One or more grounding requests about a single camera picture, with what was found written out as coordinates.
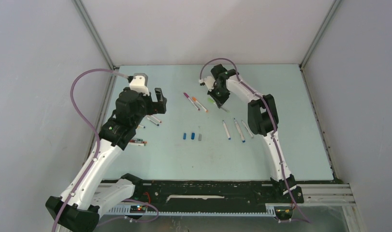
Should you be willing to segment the light blue marker body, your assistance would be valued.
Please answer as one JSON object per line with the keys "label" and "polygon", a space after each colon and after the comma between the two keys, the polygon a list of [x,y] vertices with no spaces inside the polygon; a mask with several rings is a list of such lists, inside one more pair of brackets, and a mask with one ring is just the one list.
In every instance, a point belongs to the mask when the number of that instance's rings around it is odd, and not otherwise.
{"label": "light blue marker body", "polygon": [[224,127],[224,130],[225,130],[227,139],[228,139],[228,140],[231,140],[231,135],[230,135],[230,132],[229,132],[228,127],[227,127],[227,125],[226,125],[226,122],[223,120],[222,123],[223,123],[223,127]]}

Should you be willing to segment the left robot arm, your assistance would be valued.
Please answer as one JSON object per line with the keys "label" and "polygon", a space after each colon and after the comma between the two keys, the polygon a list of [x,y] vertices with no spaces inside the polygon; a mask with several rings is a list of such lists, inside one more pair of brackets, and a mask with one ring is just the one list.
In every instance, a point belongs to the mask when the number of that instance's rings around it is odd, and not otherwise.
{"label": "left robot arm", "polygon": [[157,101],[130,87],[119,94],[115,110],[96,134],[97,142],[76,178],[59,197],[51,196],[45,203],[54,219],[53,231],[61,225],[72,232],[92,232],[102,216],[119,202],[143,197],[143,187],[125,177],[107,190],[95,192],[111,164],[136,135],[143,118],[166,112],[167,99],[161,88],[155,93]]}

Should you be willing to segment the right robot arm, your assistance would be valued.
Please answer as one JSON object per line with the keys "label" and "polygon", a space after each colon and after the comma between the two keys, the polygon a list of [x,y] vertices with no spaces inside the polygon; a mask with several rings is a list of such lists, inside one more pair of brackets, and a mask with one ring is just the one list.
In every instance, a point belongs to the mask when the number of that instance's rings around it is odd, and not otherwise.
{"label": "right robot arm", "polygon": [[220,108],[231,94],[247,104],[248,128],[255,135],[261,135],[264,147],[271,159],[272,196],[284,202],[291,196],[297,184],[284,158],[278,136],[278,113],[275,99],[271,94],[263,95],[243,80],[236,68],[227,70],[219,64],[211,69],[208,77],[199,77],[201,86]]}

